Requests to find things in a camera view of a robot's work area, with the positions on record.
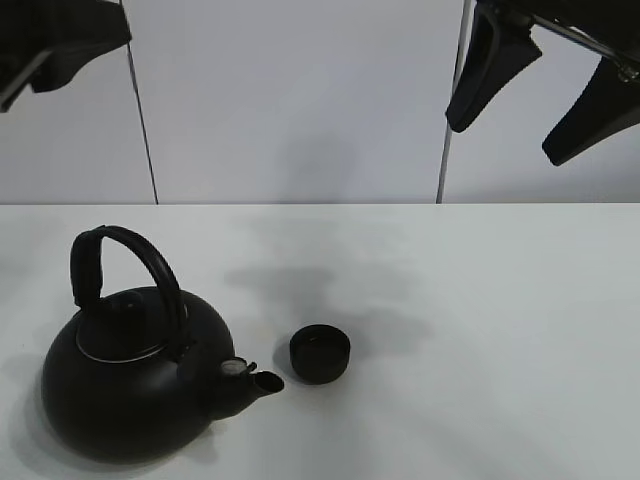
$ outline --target black lid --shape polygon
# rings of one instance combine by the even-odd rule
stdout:
[[[305,381],[320,385],[336,380],[349,364],[351,343],[330,325],[309,325],[291,337],[291,366]]]
[[[164,348],[170,334],[166,309],[155,287],[115,293],[79,315],[78,348],[103,362],[144,358]]]

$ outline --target kettle spout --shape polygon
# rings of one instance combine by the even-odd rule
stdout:
[[[211,420],[237,415],[257,399],[284,389],[284,381],[275,373],[245,371],[214,383],[205,395],[204,408]]]
[[[284,381],[275,373],[258,372],[250,376],[256,399],[273,395],[284,389]]]

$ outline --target black handle grip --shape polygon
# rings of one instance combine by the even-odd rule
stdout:
[[[173,346],[184,341],[186,314],[178,281],[164,257],[143,236],[117,226],[101,226],[81,233],[71,249],[71,286],[76,305],[91,309],[102,289],[102,239],[108,237],[131,250],[155,281],[169,314]]]
[[[542,56],[531,40],[532,20],[503,10],[476,5],[469,52],[446,113],[454,132],[469,128],[507,83]]]
[[[640,88],[624,83],[618,66],[603,58],[584,92],[542,144],[560,166],[596,143],[640,124]]]
[[[36,93],[57,90],[130,40],[122,2],[0,0],[0,112],[27,84]]]

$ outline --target kettle handle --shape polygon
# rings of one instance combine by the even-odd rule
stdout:
[[[100,300],[104,237],[131,250],[153,277],[169,314],[172,330],[169,347],[172,354],[179,355],[186,344],[186,313],[182,292],[167,261],[142,235],[115,225],[103,225],[78,235],[71,248],[71,286],[76,305],[81,309],[90,309]]]

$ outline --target kettle body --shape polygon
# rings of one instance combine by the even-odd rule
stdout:
[[[100,297],[103,237],[123,243],[156,280]],[[138,462],[169,454],[216,419],[276,393],[282,380],[235,356],[220,315],[179,289],[143,237],[99,227],[74,243],[71,276],[80,311],[55,338],[42,371],[53,429],[93,458]]]

